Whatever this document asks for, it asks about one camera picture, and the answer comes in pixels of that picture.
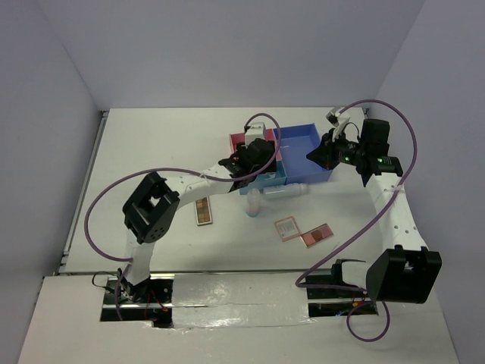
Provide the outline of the long brown eyeshadow palette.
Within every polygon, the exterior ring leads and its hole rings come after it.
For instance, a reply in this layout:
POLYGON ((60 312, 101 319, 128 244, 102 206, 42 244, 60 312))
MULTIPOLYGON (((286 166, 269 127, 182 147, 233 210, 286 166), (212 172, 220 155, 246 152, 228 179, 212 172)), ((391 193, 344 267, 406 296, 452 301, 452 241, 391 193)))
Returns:
POLYGON ((196 212, 196 225, 198 227, 213 223, 211 215, 210 200, 208 197, 198 199, 194 202, 196 212))

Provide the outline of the pink compact label up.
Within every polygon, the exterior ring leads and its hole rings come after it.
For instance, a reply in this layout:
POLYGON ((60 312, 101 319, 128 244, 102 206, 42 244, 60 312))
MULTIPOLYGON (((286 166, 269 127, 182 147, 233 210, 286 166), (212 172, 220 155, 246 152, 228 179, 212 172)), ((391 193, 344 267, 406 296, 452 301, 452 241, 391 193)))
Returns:
POLYGON ((301 236, 301 231, 293 216, 275 221, 274 226, 283 242, 301 236))

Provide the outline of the pink blush palette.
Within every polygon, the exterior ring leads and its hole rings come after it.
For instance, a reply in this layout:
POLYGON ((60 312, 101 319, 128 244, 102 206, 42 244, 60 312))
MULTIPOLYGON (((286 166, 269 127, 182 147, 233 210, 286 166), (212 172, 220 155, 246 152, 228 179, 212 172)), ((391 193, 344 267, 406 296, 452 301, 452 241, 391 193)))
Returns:
POLYGON ((307 248, 330 238, 333 236, 333 232, 328 224, 322 224, 318 227, 311 229, 301 235, 302 242, 307 248))

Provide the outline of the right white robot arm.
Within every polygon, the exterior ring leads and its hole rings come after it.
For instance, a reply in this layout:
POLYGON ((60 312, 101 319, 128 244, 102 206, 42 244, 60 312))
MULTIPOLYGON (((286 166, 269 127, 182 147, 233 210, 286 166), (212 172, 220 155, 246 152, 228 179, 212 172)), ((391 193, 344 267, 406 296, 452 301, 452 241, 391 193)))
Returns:
POLYGON ((331 123, 332 129, 307 158, 327 170, 340 164, 355 167, 371 196, 383 238, 382 253, 374 262, 339 259, 332 265, 331 291, 345 297, 357 288, 374 301, 425 303, 442 259, 428 249, 415 225, 401 182, 401 163, 388 154, 389 123, 366 119, 357 141, 346 138, 348 118, 334 117, 331 123))

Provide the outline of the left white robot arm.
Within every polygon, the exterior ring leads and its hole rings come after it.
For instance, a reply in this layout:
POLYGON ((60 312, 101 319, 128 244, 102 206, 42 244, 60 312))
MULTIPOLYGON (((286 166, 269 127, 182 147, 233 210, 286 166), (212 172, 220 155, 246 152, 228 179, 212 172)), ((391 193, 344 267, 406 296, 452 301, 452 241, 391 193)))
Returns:
POLYGON ((122 211, 128 230, 127 255, 130 267, 121 268, 121 293, 131 302, 139 302, 149 292, 150 262, 155 242, 169 230, 178 209, 199 199, 232 193, 248 186, 261 167, 272 169, 275 142, 257 138, 248 146, 238 146, 229 157, 194 175, 163 178, 157 172, 147 174, 125 202, 122 211))

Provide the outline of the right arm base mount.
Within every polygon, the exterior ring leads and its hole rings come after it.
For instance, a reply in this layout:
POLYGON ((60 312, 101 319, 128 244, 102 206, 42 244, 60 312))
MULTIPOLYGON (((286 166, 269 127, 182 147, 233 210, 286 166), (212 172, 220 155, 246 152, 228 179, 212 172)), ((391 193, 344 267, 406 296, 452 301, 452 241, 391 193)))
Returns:
POLYGON ((346 286, 341 281, 340 261, 330 269, 314 271, 302 284, 306 286, 308 315, 310 318, 347 316, 351 309, 370 302, 363 291, 341 290, 329 286, 346 286))

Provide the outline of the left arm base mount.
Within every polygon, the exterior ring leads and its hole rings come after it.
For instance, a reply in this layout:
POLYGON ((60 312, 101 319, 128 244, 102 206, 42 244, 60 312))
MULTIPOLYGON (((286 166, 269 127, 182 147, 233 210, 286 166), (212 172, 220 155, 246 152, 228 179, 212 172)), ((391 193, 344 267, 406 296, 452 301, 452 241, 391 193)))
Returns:
MULTIPOLYGON (((102 289, 101 322, 118 322, 115 306, 117 277, 113 273, 98 271, 91 278, 91 285, 102 289)), ((121 287, 118 294, 119 311, 125 322, 148 322, 155 328, 172 328, 172 293, 174 280, 170 278, 151 279, 142 295, 132 301, 121 287)))

